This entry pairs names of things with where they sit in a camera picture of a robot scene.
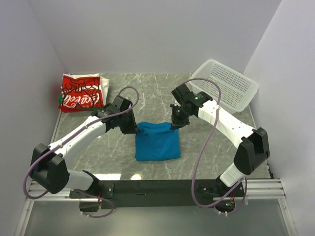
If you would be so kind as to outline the blue t shirt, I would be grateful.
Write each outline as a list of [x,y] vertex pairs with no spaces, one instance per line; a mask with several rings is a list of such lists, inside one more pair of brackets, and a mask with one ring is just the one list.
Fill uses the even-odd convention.
[[135,135],[135,159],[140,162],[165,161],[181,157],[179,130],[171,129],[171,123],[137,124]]

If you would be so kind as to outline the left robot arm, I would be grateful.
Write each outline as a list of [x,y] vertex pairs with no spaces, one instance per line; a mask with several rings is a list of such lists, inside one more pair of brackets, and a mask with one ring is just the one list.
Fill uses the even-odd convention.
[[116,127],[123,134],[135,134],[138,127],[132,108],[134,104],[122,96],[93,111],[86,120],[63,138],[48,146],[39,144],[33,150],[27,176],[51,194],[64,188],[81,190],[88,198],[101,195],[99,179],[88,171],[68,169],[77,153],[94,139]]

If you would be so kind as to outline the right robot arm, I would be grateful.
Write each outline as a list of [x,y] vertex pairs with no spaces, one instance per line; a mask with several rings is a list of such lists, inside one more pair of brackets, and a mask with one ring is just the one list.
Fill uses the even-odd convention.
[[241,122],[219,102],[205,92],[197,94],[182,84],[172,90],[177,104],[172,104],[171,129],[189,125],[189,118],[195,116],[211,124],[227,137],[237,151],[232,164],[217,177],[213,190],[220,196],[227,196],[239,180],[249,176],[270,156],[268,134],[263,128],[255,129]]

